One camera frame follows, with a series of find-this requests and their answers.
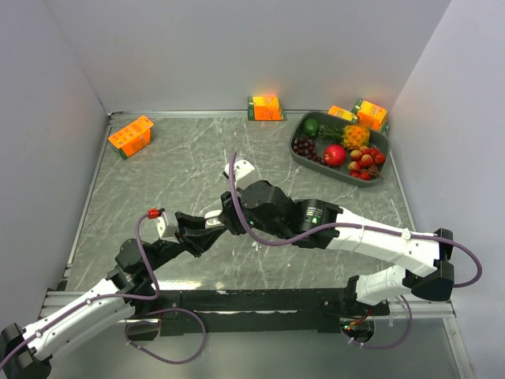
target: juice box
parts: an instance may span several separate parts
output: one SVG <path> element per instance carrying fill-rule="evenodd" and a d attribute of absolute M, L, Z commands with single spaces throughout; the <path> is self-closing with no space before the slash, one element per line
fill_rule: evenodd
<path fill-rule="evenodd" d="M 282 110 L 276 96 L 250 96 L 247 119 L 251 121 L 280 121 L 286 120 L 286 113 Z"/>
<path fill-rule="evenodd" d="M 352 122 L 353 124 L 355 124 L 357 122 L 357 116 L 354 113 L 346 111 L 345 109 L 342 109 L 341 107 L 337 107 L 336 105 L 334 105 L 330 108 L 330 110 L 328 111 L 328 114 L 331 114 L 332 116 L 337 116 L 337 117 L 343 118 L 344 120 Z"/>
<path fill-rule="evenodd" d="M 119 151 L 121 157 L 126 159 L 151 142 L 151 126 L 153 125 L 149 118 L 140 116 L 131 124 L 111 135 L 109 142 Z"/>
<path fill-rule="evenodd" d="M 358 117 L 360 125 L 377 131 L 381 131 L 387 120 L 387 111 L 385 108 L 363 99 L 359 99 L 356 102 L 352 112 Z"/>

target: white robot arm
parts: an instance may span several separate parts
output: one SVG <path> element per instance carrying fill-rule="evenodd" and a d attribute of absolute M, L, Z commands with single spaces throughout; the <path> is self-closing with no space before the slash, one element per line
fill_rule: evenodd
<path fill-rule="evenodd" d="M 225 176 L 229 169 L 226 166 Z M 454 284 L 454 271 L 448 262 L 451 247 L 423 238 L 443 235 L 451 239 L 451 232 L 414 233 L 367 220 L 325 201 L 294 201 L 280 188 L 259 180 L 254 167 L 243 159 L 235 163 L 234 177 L 241 194 L 240 212 L 248 224 L 270 235 L 289 240 L 323 223 L 361 226 L 327 228 L 293 243 L 305 248 L 348 250 L 393 264 L 381 272 L 350 278 L 345 289 L 348 303 L 374 307 L 385 299 L 410 293 L 433 301 L 449 299 Z M 225 231 L 243 235 L 246 230 L 238 219 L 230 193 L 224 193 L 221 201 L 223 209 L 205 217 L 151 210 L 155 212 L 149 218 L 156 218 L 159 240 L 153 244 L 142 242 L 142 246 L 152 269 L 185 251 L 199 257 Z M 123 243 L 116 262 L 118 265 L 107 278 L 57 313 L 25 328 L 12 324 L 3 330 L 0 369 L 5 370 L 8 379 L 47 377 L 51 371 L 50 359 L 61 358 L 120 320 L 146 314 L 143 306 L 149 305 L 148 302 L 124 296 L 154 294 L 152 278 L 135 240 Z M 92 300 L 101 295 L 112 297 Z"/>

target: white cable clip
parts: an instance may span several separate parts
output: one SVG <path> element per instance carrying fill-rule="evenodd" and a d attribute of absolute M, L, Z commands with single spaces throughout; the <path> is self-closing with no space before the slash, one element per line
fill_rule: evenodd
<path fill-rule="evenodd" d="M 402 238 L 406 239 L 406 240 L 411 239 L 412 238 L 412 232 L 409 231 L 408 229 L 403 229 L 403 231 L 402 231 Z"/>

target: fruit tray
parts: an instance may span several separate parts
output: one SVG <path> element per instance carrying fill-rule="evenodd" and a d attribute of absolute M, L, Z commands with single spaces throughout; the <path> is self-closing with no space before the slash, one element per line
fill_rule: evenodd
<path fill-rule="evenodd" d="M 309 112 L 305 114 L 300 121 L 298 122 L 296 128 L 294 128 L 293 134 L 291 135 L 290 139 L 290 145 L 288 149 L 290 150 L 291 157 L 296 163 L 299 163 L 302 166 L 305 166 L 307 168 L 310 168 L 311 170 L 320 172 L 321 174 L 325 174 L 326 176 L 330 176 L 332 178 L 341 180 L 342 182 L 346 182 L 349 184 L 353 184 L 358 187 L 370 187 L 374 186 L 377 182 L 380 182 L 380 178 L 372 178 L 370 180 L 362 180 L 359 178 L 355 178 L 353 176 L 349 175 L 349 169 L 347 166 L 351 162 L 350 158 L 350 152 L 347 151 L 346 155 L 346 162 L 344 162 L 341 166 L 339 167 L 328 167 L 324 166 L 322 164 L 313 162 L 303 156 L 299 156 L 296 152 L 293 151 L 293 146 L 294 146 L 294 140 L 298 137 L 302 137 L 303 134 L 303 125 L 305 120 L 308 118 L 314 118 L 315 120 L 318 121 L 320 125 L 326 125 L 326 126 L 334 126 L 334 127 L 340 127 L 344 128 L 345 126 L 349 125 L 350 123 L 347 120 L 344 120 L 343 118 L 335 117 L 327 113 L 323 112 Z M 317 152 L 317 155 L 319 157 L 323 156 L 324 150 L 330 145 L 333 144 L 330 141 L 322 140 L 320 138 L 316 138 L 314 140 L 316 146 L 314 148 L 314 151 Z M 379 132 L 376 132 L 375 130 L 370 130 L 370 139 L 368 146 L 370 148 L 378 148 L 383 154 L 386 155 L 386 161 L 389 159 L 389 140 L 387 137 Z M 379 171 L 382 171 L 384 164 L 379 165 L 377 168 Z"/>

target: gray marble surface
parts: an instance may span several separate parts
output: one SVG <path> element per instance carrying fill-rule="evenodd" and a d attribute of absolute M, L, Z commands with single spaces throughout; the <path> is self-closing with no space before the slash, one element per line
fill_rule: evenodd
<path fill-rule="evenodd" d="M 112 130 L 134 117 L 111 119 Z M 119 246 L 148 208 L 201 216 L 220 208 L 227 191 L 221 175 L 233 150 L 249 160 L 260 177 L 294 199 L 319 198 L 369 219 L 408 227 L 409 218 L 394 168 L 371 188 L 339 182 L 293 162 L 287 149 L 299 119 L 250 122 L 245 118 L 151 118 L 151 144 L 123 160 L 109 144 L 99 169 L 77 244 L 67 291 L 85 291 L 114 267 Z M 145 222 L 145 241 L 157 239 L 154 222 Z M 258 252 L 248 235 L 225 233 L 201 258 L 182 254 L 157 270 L 166 289 L 247 289 L 344 287 L 350 276 L 369 274 L 387 263 L 346 251 L 266 247 Z"/>

